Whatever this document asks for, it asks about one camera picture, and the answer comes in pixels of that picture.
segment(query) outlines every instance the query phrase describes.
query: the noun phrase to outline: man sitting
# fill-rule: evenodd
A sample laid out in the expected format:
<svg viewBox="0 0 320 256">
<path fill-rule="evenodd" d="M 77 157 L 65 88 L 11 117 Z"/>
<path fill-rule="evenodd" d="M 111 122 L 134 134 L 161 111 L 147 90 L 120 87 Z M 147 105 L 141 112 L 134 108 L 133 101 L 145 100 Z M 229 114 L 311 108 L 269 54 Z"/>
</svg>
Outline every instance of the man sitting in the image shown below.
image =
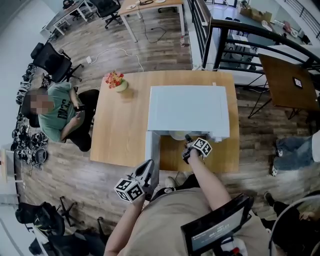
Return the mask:
<svg viewBox="0 0 320 256">
<path fill-rule="evenodd" d="M 40 128 L 49 139 L 63 143 L 70 139 L 82 152 L 87 152 L 91 148 L 89 130 L 98 97 L 96 89 L 77 96 L 71 83 L 60 82 L 48 90 L 30 90 L 24 97 L 22 108 L 38 114 Z M 85 110 L 76 111 L 81 105 Z"/>
</svg>

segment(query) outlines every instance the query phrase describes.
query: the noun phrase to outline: red flowers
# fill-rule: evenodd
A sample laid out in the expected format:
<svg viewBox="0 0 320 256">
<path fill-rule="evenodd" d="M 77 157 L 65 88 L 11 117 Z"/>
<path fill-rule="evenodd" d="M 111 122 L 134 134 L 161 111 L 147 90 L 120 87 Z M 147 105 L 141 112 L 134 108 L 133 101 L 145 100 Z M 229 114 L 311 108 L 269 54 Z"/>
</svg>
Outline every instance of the red flowers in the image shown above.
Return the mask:
<svg viewBox="0 0 320 256">
<path fill-rule="evenodd" d="M 124 74 L 113 71 L 105 76 L 104 81 L 109 84 L 109 88 L 111 89 L 121 85 L 123 77 Z"/>
</svg>

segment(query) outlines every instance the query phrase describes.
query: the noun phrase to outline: wooden floor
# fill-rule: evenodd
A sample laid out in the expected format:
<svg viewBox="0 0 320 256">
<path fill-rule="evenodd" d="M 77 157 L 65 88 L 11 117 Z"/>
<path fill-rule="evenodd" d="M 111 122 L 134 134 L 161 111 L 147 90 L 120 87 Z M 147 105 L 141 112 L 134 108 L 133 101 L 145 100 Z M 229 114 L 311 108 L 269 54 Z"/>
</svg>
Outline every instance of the wooden floor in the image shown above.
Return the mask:
<svg viewBox="0 0 320 256">
<path fill-rule="evenodd" d="M 99 88 L 106 73 L 117 70 L 123 73 L 141 72 L 137 58 L 125 56 L 123 51 L 109 51 L 102 54 L 96 63 L 86 64 L 86 57 L 96 56 L 110 48 L 123 48 L 128 54 L 137 54 L 145 71 L 152 70 L 190 70 L 192 60 L 190 48 L 180 46 L 180 20 L 177 13 L 167 11 L 159 14 L 156 10 L 143 14 L 147 30 L 163 27 L 167 30 L 157 43 L 148 43 L 141 20 L 130 16 L 128 22 L 138 39 L 134 43 L 124 25 L 112 22 L 108 30 L 104 21 L 96 19 L 90 23 L 82 20 L 75 22 L 66 36 L 53 42 L 53 46 L 63 48 L 71 57 L 73 64 L 85 64 L 79 73 L 83 81 L 75 82 L 79 92 Z M 152 30 L 148 36 L 155 40 L 161 31 Z M 33 86 L 40 86 L 38 75 Z M 307 169 L 279 173 L 270 176 L 269 158 L 274 155 L 273 143 L 276 138 L 285 136 L 309 135 L 305 124 L 306 114 L 301 112 L 292 120 L 287 119 L 289 110 L 266 106 L 251 119 L 248 115 L 255 104 L 258 93 L 237 89 L 240 125 L 240 167 L 238 173 L 224 173 L 219 177 L 232 195 L 248 193 L 255 197 L 254 210 L 260 217 L 272 218 L 273 211 L 263 201 L 263 194 L 269 190 L 276 199 L 286 203 L 301 198 L 309 191 L 320 188 L 320 168 L 315 164 Z M 262 97 L 268 98 L 268 92 Z M 110 232 L 122 216 L 127 204 L 120 200 L 113 187 L 130 168 L 90 161 L 90 153 L 82 153 L 70 141 L 67 143 L 50 142 L 47 147 L 49 157 L 42 170 L 30 170 L 22 164 L 25 189 L 19 185 L 20 199 L 23 202 L 41 204 L 47 201 L 60 204 L 59 197 L 65 196 L 67 204 L 78 202 L 72 211 L 79 220 L 85 221 L 84 227 L 96 227 L 96 219 L 103 217 L 103 227 Z M 167 175 L 175 177 L 175 172 L 160 173 L 160 185 Z"/>
</svg>

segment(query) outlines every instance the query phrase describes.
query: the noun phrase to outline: beige shirt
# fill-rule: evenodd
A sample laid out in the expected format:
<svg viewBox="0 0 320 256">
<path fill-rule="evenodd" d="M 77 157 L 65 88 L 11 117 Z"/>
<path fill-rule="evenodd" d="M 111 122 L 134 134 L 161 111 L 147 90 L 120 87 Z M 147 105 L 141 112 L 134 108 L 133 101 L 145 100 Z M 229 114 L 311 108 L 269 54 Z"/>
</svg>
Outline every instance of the beige shirt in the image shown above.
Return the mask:
<svg viewBox="0 0 320 256">
<path fill-rule="evenodd" d="M 320 162 L 320 130 L 312 135 L 312 157 L 315 162 Z"/>
<path fill-rule="evenodd" d="M 164 194 L 144 208 L 119 256 L 186 256 L 181 226 L 209 212 L 209 203 L 200 188 Z M 270 235 L 259 217 L 250 214 L 252 218 L 235 236 L 244 241 L 249 256 L 268 256 Z"/>
</svg>

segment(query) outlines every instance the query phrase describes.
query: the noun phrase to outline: black shoe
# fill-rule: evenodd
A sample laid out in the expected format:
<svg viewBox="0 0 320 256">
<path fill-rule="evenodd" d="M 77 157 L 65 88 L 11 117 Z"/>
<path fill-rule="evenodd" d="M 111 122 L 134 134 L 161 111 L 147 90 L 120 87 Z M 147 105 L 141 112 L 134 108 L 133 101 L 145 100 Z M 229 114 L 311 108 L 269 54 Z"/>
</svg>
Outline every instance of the black shoe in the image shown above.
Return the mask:
<svg viewBox="0 0 320 256">
<path fill-rule="evenodd" d="M 270 194 L 270 192 L 265 192 L 264 193 L 264 199 L 267 201 L 267 203 L 268 203 L 268 205 L 270 205 L 271 207 L 273 207 L 274 206 L 274 204 L 275 204 L 275 200 L 274 200 L 274 198 L 272 197 L 272 195 Z"/>
</svg>

